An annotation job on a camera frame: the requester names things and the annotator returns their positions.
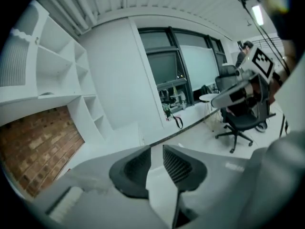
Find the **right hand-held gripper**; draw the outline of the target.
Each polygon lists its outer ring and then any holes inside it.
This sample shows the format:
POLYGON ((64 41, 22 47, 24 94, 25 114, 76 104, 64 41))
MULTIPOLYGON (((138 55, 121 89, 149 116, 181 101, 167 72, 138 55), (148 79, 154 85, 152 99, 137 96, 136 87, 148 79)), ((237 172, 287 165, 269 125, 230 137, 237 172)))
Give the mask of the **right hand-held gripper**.
POLYGON ((235 105, 235 116, 253 113, 255 105, 270 98, 274 62, 260 48, 245 43, 236 60, 237 84, 211 100, 214 108, 235 105))

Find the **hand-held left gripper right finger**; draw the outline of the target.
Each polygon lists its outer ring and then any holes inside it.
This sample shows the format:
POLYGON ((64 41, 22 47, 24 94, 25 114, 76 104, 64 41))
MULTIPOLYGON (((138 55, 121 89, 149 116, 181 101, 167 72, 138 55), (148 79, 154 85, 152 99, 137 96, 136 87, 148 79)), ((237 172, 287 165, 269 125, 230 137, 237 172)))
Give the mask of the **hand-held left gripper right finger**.
POLYGON ((209 211, 237 182, 247 161, 163 145, 163 165, 178 190, 172 228, 209 211))

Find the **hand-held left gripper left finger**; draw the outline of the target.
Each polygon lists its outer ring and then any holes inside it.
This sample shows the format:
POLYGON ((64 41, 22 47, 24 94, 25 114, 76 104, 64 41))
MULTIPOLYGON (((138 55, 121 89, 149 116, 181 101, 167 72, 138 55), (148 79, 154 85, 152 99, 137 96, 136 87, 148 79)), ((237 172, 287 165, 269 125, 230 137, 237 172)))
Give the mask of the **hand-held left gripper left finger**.
POLYGON ((149 203, 151 149, 136 147, 81 163, 69 172, 84 193, 69 215, 72 229, 165 229, 149 203))

